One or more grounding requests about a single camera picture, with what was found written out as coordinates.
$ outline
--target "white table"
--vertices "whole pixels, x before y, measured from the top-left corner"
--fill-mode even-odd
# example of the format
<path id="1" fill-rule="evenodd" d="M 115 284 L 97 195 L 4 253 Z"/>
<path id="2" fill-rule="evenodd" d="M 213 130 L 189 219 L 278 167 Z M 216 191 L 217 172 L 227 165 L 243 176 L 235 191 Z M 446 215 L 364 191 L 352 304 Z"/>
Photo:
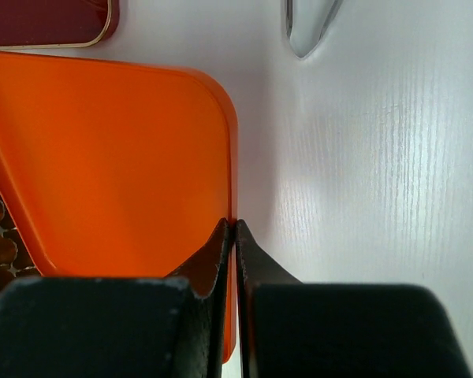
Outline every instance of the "white table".
<path id="1" fill-rule="evenodd" d="M 262 247 L 305 281 L 429 287 L 473 369 L 473 0 L 346 0 L 302 61 L 279 0 L 121 8 L 108 42 L 43 52 L 212 75 L 240 118 L 239 215 Z M 234 354 L 224 375 L 239 374 Z"/>

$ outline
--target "white tabletop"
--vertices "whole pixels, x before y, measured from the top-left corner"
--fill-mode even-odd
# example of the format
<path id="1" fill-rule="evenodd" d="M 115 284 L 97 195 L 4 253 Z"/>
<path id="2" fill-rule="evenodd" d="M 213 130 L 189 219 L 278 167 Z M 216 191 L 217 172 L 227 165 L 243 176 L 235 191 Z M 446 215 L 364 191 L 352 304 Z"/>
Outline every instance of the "white tabletop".
<path id="1" fill-rule="evenodd" d="M 240 118 L 239 215 L 262 247 L 305 281 L 429 287 L 473 369 L 473 0 L 345 0 L 303 60 L 284 9 L 121 0 L 111 40 L 43 52 L 212 75 Z"/>

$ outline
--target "maroon tray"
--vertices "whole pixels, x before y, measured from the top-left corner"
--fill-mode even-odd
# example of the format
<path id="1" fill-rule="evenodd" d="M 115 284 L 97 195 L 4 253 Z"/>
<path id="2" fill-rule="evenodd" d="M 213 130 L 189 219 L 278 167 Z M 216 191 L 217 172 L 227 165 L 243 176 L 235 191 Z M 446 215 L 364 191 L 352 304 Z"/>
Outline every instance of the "maroon tray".
<path id="1" fill-rule="evenodd" d="M 90 46 L 118 19 L 118 0 L 0 0 L 0 49 Z"/>

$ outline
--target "gold trim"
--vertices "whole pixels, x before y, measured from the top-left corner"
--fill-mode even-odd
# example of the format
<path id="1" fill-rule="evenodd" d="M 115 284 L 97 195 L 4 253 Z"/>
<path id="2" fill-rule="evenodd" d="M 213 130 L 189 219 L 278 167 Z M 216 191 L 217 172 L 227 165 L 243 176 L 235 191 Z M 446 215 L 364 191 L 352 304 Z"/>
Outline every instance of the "gold trim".
<path id="1" fill-rule="evenodd" d="M 65 45 L 61 44 L 54 44 L 54 45 L 23 45 L 23 46 L 0 46 L 0 50 L 29 50 L 29 49 L 64 49 L 64 48 L 75 48 L 75 47 L 89 47 L 93 46 L 94 44 L 100 42 L 103 36 L 109 30 L 110 22 L 112 20 L 112 14 L 114 12 L 112 6 L 112 0 L 107 0 L 107 7 L 109 12 L 107 13 L 107 19 L 105 20 L 105 24 L 103 25 L 103 29 L 98 34 L 98 36 L 93 39 L 92 41 L 85 42 L 85 43 L 67 43 Z"/>

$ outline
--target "orange tray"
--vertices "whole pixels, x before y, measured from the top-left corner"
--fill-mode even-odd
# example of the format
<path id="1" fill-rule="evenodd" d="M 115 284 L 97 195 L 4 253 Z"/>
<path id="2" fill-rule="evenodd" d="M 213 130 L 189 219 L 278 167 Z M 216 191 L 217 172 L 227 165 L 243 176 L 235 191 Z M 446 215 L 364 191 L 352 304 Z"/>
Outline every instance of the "orange tray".
<path id="1" fill-rule="evenodd" d="M 201 72 L 0 53 L 0 194 L 45 276 L 170 273 L 236 217 L 236 153 Z"/>

